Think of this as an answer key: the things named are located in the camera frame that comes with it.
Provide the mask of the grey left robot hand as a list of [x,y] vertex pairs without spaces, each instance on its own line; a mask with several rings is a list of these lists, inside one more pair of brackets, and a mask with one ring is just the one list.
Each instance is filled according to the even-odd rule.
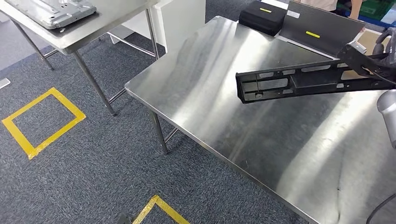
[[128,213],[121,213],[117,221],[117,224],[132,224],[133,221],[134,221],[133,215],[130,215]]

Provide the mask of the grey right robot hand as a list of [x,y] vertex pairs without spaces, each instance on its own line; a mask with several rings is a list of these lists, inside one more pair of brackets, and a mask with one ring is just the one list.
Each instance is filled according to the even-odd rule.
[[[384,47],[382,42],[388,36],[390,36],[390,40],[387,46]],[[373,55],[381,54],[383,52],[386,52],[388,55],[385,58],[380,59],[378,61],[378,64],[382,67],[390,68],[390,73],[388,75],[383,75],[382,73],[375,71],[374,75],[377,79],[396,85],[396,82],[393,79],[387,78],[396,75],[396,28],[388,28],[376,39],[373,49]]]

